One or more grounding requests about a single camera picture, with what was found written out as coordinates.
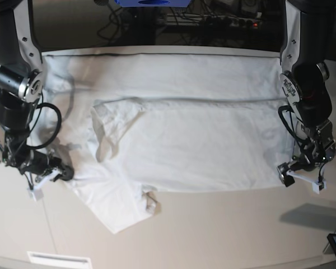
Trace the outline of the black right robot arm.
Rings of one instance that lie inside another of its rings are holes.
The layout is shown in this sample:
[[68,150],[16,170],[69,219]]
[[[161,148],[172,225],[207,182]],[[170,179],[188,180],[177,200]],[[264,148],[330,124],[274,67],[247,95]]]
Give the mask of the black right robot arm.
[[[74,170],[53,154],[49,146],[62,126],[59,109],[42,101],[44,66],[32,33],[31,1],[0,1],[0,163],[42,178],[56,172],[55,180],[71,180]],[[56,128],[46,142],[30,146],[27,139],[35,110],[52,109]]]

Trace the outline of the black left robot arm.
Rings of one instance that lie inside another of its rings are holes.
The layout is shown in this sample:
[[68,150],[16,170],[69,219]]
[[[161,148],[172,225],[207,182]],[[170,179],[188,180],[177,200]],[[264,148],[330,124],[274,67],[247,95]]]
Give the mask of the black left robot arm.
[[277,167],[281,182],[295,179],[325,188],[325,165],[336,156],[332,102],[326,89],[325,64],[334,26],[336,1],[284,1],[284,36],[280,52],[282,91],[288,101],[278,115],[298,148],[298,155]]

